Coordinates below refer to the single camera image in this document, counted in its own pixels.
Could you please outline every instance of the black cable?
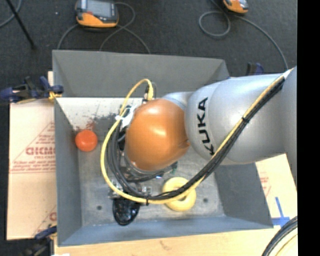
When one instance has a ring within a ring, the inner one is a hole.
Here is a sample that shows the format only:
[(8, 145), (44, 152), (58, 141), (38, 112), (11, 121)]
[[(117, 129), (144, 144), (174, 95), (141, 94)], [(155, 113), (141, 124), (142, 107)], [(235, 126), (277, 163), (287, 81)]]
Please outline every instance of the black cable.
[(128, 7), (128, 8), (131, 10), (131, 12), (132, 12), (132, 18), (131, 18), (131, 20), (130, 20), (126, 25), (124, 25), (124, 26), (121, 26), (121, 25), (118, 24), (117, 26), (118, 26), (120, 29), (114, 31), (111, 35), (109, 35), (109, 36), (102, 42), (102, 44), (100, 45), (99, 51), (102, 50), (102, 48), (103, 48), (103, 46), (105, 45), (105, 43), (106, 43), (111, 37), (113, 37), (116, 33), (120, 32), (121, 30), (125, 30), (125, 31), (129, 32), (130, 34), (132, 34), (133, 36), (135, 36), (135, 37), (143, 44), (143, 46), (145, 47), (145, 49), (147, 50), (147, 52), (150, 54), (150, 53), (151, 53), (151, 52), (150, 52), (150, 49), (148, 48), (148, 46), (146, 45), (146, 43), (145, 43), (136, 33), (132, 32), (132, 31), (129, 30), (129, 29), (127, 29), (127, 27), (128, 27), (129, 25), (131, 25), (131, 24), (134, 22), (135, 18), (136, 18), (136, 12), (135, 12), (135, 10), (134, 10), (129, 4), (124, 3), (124, 2), (116, 2), (115, 4), (116, 4), (116, 5), (123, 5), (123, 6)]
[(273, 254), (273, 249), (281, 242), (281, 240), (290, 234), (290, 232), (294, 231), (298, 228), (298, 216), (290, 219), (284, 226), (280, 228), (280, 230), (275, 234), (272, 240), (269, 242), (267, 247), (265, 248), (262, 256), (269, 256)]
[[(221, 38), (224, 38), (230, 31), (231, 29), (231, 22), (230, 22), (230, 19), (228, 17), (228, 15), (226, 14), (226, 12), (214, 1), (214, 0), (210, 0), (211, 3), (218, 9), (218, 10), (213, 10), (213, 11), (208, 11), (208, 12), (205, 12), (204, 14), (202, 14), (198, 20), (198, 24), (199, 24), (199, 27), (200, 29), (207, 35), (215, 38), (215, 39), (221, 39)], [(208, 15), (212, 15), (212, 14), (221, 14), (224, 16), (226, 22), (227, 22), (227, 28), (226, 30), (223, 32), (223, 33), (220, 33), (220, 34), (216, 34), (216, 33), (212, 33), (212, 32), (209, 32), (207, 31), (203, 24), (202, 24), (202, 21), (203, 21), (203, 18), (208, 16)], [(289, 67), (288, 67), (288, 64), (287, 64), (287, 60), (286, 60), (286, 57), (284, 56), (283, 52), (281, 51), (280, 47), (277, 45), (277, 43), (275, 42), (275, 40), (273, 40), (273, 38), (266, 32), (264, 31), (261, 27), (259, 27), (257, 24), (253, 23), (252, 21), (244, 18), (244, 17), (241, 17), (239, 15), (236, 15), (236, 14), (231, 14), (233, 17), (236, 17), (252, 26), (254, 26), (257, 30), (259, 30), (260, 32), (262, 32), (271, 42), (272, 44), (275, 46), (276, 50), (279, 52), (281, 58), (282, 58), (282, 61), (283, 61), (283, 64), (284, 64), (284, 67), (285, 67), (285, 70), (288, 70)]]
[[(145, 47), (145, 49), (147, 50), (148, 54), (151, 54), (150, 49), (148, 48), (147, 44), (141, 39), (141, 37), (139, 37), (136, 33), (132, 32), (131, 30), (127, 29), (127, 27), (128, 27), (129, 25), (131, 25), (131, 24), (134, 22), (135, 18), (136, 18), (136, 12), (135, 12), (135, 10), (134, 10), (129, 4), (124, 3), (124, 2), (116, 2), (115, 4), (116, 4), (116, 5), (123, 5), (123, 6), (128, 7), (128, 8), (131, 10), (131, 12), (132, 12), (132, 18), (131, 18), (131, 20), (130, 20), (127, 24), (125, 24), (125, 25), (123, 25), (123, 26), (117, 24), (116, 27), (119, 27), (120, 29), (114, 31), (114, 32), (111, 33), (106, 39), (104, 39), (104, 41), (103, 41), (102, 44), (100, 45), (99, 51), (102, 50), (103, 46), (105, 45), (105, 43), (106, 43), (108, 40), (110, 40), (110, 38), (112, 38), (112, 37), (113, 37), (115, 34), (117, 34), (118, 32), (124, 30), (124, 31), (127, 31), (128, 33), (130, 33), (131, 35), (133, 35), (134, 37), (136, 37), (136, 38), (142, 43), (142, 45)], [(60, 38), (59, 43), (58, 43), (58, 45), (57, 45), (57, 50), (59, 50), (59, 49), (61, 48), (61, 44), (63, 43), (63, 41), (64, 41), (64, 39), (66, 38), (66, 36), (67, 36), (71, 31), (73, 31), (75, 28), (77, 28), (77, 27), (81, 27), (81, 26), (80, 26), (78, 23), (77, 23), (77, 24), (74, 24), (74, 25), (70, 26), (70, 27), (64, 32), (64, 34), (63, 34), (62, 37)], [(110, 30), (109, 30), (109, 29), (106, 29), (106, 30), (101, 29), (101, 30), (99, 30), (99, 31), (100, 31), (100, 32), (109, 32)]]
[(274, 96), (276, 95), (283, 87), (285, 78), (281, 79), (279, 82), (277, 82), (265, 95), (260, 99), (259, 102), (257, 102), (253, 109), (246, 115), (245, 118), (242, 118), (242, 122), (238, 126), (238, 128), (234, 131), (233, 135), (228, 139), (228, 141), (223, 145), (223, 147), (220, 149), (218, 153), (214, 155), (214, 157), (200, 170), (193, 178), (191, 178), (184, 186), (165, 193), (161, 193), (158, 195), (143, 195), (141, 196), (141, 193), (138, 193), (134, 189), (130, 189), (130, 192), (133, 196), (139, 197), (139, 198), (148, 198), (149, 200), (164, 200), (173, 198), (175, 196), (178, 196), (182, 194), (184, 191), (189, 189), (193, 184), (198, 182), (200, 179), (203, 178), (205, 180), (210, 174), (212, 174), (217, 167), (220, 165), (220, 163), (223, 161), (223, 159), (226, 157), (234, 143), (236, 142), (237, 138), (240, 136), (241, 132), (244, 130), (246, 125), (249, 123), (249, 121), (254, 117), (254, 115)]
[[(15, 8), (16, 13), (20, 11), (21, 4), (22, 4), (22, 0), (19, 0), (17, 6)], [(15, 15), (12, 14), (8, 19), (6, 19), (2, 23), (0, 23), (0, 28), (4, 27), (6, 24), (8, 24), (14, 17), (15, 17)]]

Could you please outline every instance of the blue clamp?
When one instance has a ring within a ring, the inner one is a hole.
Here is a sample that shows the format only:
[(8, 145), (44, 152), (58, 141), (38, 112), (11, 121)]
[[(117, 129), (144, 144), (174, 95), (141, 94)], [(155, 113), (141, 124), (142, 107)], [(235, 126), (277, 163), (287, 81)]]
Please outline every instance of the blue clamp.
[(59, 96), (64, 92), (62, 85), (51, 86), (44, 76), (41, 76), (39, 80), (41, 86), (36, 86), (27, 76), (22, 84), (1, 90), (0, 98), (10, 103), (18, 103), (31, 99), (49, 98), (51, 92)]

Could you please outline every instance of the gray bin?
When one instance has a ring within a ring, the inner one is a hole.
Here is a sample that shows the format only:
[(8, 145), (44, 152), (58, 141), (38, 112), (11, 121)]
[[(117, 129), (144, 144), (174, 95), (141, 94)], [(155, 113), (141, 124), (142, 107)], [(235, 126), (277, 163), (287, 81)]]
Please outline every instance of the gray bin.
[[(105, 72), (101, 73), (99, 67), (105, 67)], [(189, 211), (174, 212), (165, 205), (150, 204), (142, 206), (136, 220), (128, 226), (120, 226), (113, 219), (110, 189), (100, 170), (100, 146), (123, 97), (133, 84), (145, 77), (157, 84), (158, 97), (171, 92), (192, 92), (228, 77), (223, 60), (54, 51), (53, 72), (54, 83), (66, 88), (54, 106), (59, 246), (273, 226), (255, 164), (220, 166), (197, 187), (196, 204)], [(136, 95), (141, 96), (143, 91), (144, 88), (139, 95), (138, 90)], [(132, 103), (140, 100), (131, 99)], [(77, 130), (88, 124), (93, 124), (91, 128), (98, 134), (99, 145), (91, 152), (81, 152), (74, 139)], [(170, 177), (191, 178), (205, 164), (190, 149), (178, 162), (175, 174), (152, 181), (153, 192), (157, 194)]]

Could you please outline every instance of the orange device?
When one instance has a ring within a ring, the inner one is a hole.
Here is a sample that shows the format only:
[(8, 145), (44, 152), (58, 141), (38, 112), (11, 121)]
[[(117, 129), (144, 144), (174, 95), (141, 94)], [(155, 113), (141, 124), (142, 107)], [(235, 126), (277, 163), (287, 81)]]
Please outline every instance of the orange device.
[(90, 28), (112, 28), (118, 24), (119, 12), (112, 0), (78, 0), (76, 21)]

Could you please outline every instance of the black object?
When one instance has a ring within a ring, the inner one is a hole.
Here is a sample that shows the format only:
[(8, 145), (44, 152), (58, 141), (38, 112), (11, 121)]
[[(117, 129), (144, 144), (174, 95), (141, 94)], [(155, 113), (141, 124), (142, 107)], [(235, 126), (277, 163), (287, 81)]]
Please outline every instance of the black object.
[(8, 3), (11, 11), (13, 12), (14, 17), (15, 17), (16, 20), (18, 21), (18, 23), (19, 23), (19, 25), (20, 25), (23, 33), (25, 34), (26, 38), (27, 38), (28, 41), (30, 42), (31, 48), (32, 48), (32, 49), (35, 49), (35, 48), (36, 48), (36, 45), (35, 45), (34, 41), (31, 39), (31, 37), (30, 37), (30, 35), (29, 35), (26, 27), (24, 26), (23, 22), (21, 21), (21, 19), (20, 19), (19, 15), (18, 15), (18, 13), (17, 13), (14, 5), (13, 5), (12, 2), (11, 2), (11, 0), (6, 0), (6, 2)]
[(298, 216), (295, 216), (289, 220), (280, 230), (275, 234), (270, 243), (265, 248), (262, 256), (269, 256), (273, 252), (273, 249), (279, 244), (279, 242), (290, 232), (298, 228)]
[(113, 200), (112, 212), (115, 221), (121, 225), (126, 226), (133, 222), (138, 215), (140, 203), (125, 199), (123, 197)]

